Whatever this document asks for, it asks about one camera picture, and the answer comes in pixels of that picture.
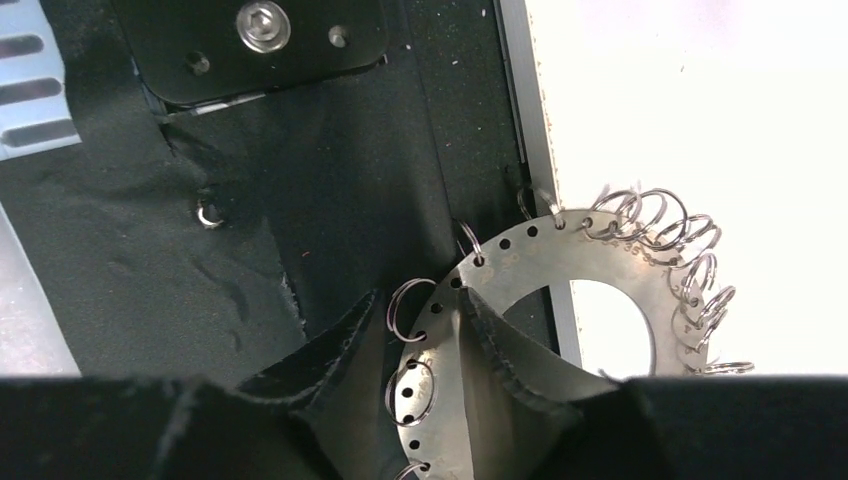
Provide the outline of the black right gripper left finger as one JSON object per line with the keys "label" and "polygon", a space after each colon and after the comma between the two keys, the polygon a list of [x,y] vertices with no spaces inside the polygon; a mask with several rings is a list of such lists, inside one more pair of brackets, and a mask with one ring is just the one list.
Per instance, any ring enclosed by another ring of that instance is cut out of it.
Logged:
{"label": "black right gripper left finger", "polygon": [[1,384],[5,479],[374,479],[379,295],[236,388],[201,376]]}

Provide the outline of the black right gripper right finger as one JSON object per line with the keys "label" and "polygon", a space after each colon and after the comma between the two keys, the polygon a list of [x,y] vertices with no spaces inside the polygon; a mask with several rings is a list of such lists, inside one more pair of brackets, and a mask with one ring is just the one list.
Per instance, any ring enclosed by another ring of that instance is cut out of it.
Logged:
{"label": "black right gripper right finger", "polygon": [[843,377],[610,381],[458,294],[478,479],[843,479]]}

